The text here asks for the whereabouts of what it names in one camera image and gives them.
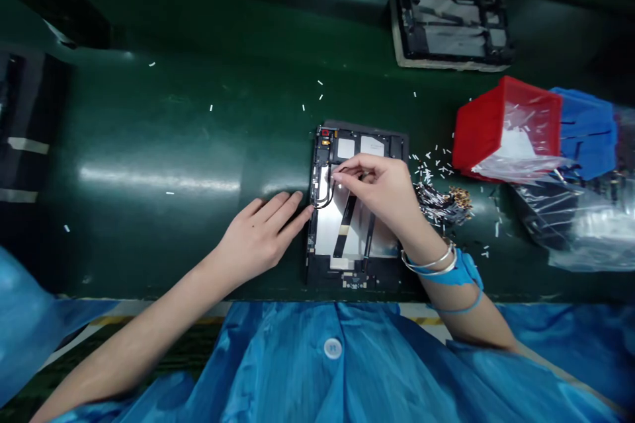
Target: white button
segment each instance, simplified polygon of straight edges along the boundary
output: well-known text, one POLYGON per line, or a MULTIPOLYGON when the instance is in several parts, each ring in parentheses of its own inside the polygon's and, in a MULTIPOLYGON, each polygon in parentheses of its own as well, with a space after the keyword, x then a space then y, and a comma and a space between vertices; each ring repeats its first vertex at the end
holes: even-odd
POLYGON ((324 342, 324 353, 331 360, 339 359, 342 354, 342 344, 338 339, 331 337, 324 342))

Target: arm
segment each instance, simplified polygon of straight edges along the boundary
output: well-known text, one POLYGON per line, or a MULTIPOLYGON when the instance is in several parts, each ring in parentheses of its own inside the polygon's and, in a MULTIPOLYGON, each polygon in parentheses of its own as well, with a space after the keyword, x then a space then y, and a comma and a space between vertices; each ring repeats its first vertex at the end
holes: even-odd
POLYGON ((172 344, 207 310, 242 283, 278 264, 311 218, 297 210, 302 193, 257 199, 230 224, 219 245, 161 299, 108 339, 51 394, 31 422, 47 422, 85 403, 136 388, 172 344))
MULTIPOLYGON (((358 154, 337 167, 333 179, 357 195, 395 233, 412 261, 432 263, 445 254, 447 245, 423 217, 403 161, 358 154)), ((453 258, 450 255, 429 269, 442 270, 453 258)), ((425 278, 421 282, 453 338, 515 351, 516 340, 509 326, 487 296, 467 313, 443 312, 467 309, 474 304, 479 292, 475 284, 446 286, 425 278)))

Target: hand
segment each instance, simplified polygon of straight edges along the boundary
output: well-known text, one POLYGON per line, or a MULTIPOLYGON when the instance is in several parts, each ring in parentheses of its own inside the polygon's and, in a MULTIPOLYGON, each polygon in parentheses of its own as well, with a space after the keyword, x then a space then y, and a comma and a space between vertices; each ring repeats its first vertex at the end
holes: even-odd
POLYGON ((397 235, 412 261, 428 263, 443 256, 447 245, 423 217, 403 161, 361 153, 340 164, 333 179, 397 235))
POLYGON ((340 164, 333 179, 353 192, 398 237, 424 225, 403 161, 361 153, 340 164))
POLYGON ((236 215, 203 263, 221 266, 235 287, 273 268, 313 214, 309 205, 285 226, 301 201, 302 192, 282 192, 269 202, 257 198, 236 215))

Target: plastic bag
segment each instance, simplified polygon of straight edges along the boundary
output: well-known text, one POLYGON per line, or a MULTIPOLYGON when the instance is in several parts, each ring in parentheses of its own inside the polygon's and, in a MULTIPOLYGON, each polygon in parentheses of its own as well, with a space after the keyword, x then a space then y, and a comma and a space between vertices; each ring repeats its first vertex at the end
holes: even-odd
POLYGON ((472 168, 480 175, 513 183, 533 183, 574 162, 550 154, 549 109, 505 103, 501 147, 472 168))
POLYGON ((616 107, 616 170, 578 184, 516 185, 517 209, 549 264, 571 271, 635 270, 635 110, 616 107))
MULTIPOLYGON (((592 190, 572 184, 516 185, 521 220, 550 250, 549 264, 578 272, 635 270, 635 219, 592 190)), ((625 199, 635 198, 627 179, 625 199)))

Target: red component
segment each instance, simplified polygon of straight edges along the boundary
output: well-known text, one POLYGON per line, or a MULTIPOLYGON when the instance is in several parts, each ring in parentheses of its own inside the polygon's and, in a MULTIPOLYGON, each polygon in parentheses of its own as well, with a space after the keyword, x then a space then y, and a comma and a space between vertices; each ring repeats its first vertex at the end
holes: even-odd
MULTIPOLYGON (((547 150, 536 153, 539 155, 560 155, 562 97, 510 76, 503 76, 496 88, 458 110, 454 130, 452 166, 459 169, 463 175, 487 182, 500 182, 500 180, 472 172, 472 167, 481 163, 501 147, 506 102, 518 104, 519 107, 537 112, 548 110, 547 150)), ((531 130, 535 129, 532 127, 531 120, 527 124, 531 130)))

